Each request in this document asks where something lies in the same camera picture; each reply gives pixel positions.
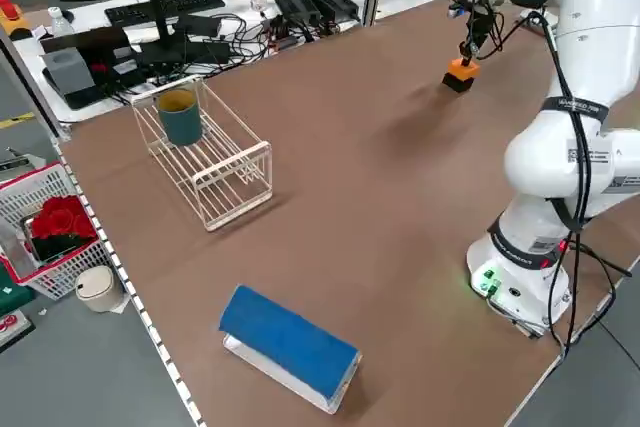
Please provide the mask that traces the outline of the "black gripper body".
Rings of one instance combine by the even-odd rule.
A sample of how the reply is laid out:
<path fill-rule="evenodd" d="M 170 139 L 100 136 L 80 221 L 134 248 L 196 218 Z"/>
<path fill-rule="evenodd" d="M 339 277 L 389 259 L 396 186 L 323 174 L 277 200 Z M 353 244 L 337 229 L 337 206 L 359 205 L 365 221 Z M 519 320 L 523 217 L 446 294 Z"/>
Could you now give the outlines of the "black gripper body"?
<path fill-rule="evenodd" d="M 484 32 L 490 34 L 494 27 L 496 10 L 490 6 L 464 7 L 464 11 L 469 14 L 466 22 L 467 34 L 463 41 L 472 41 L 474 32 Z"/>

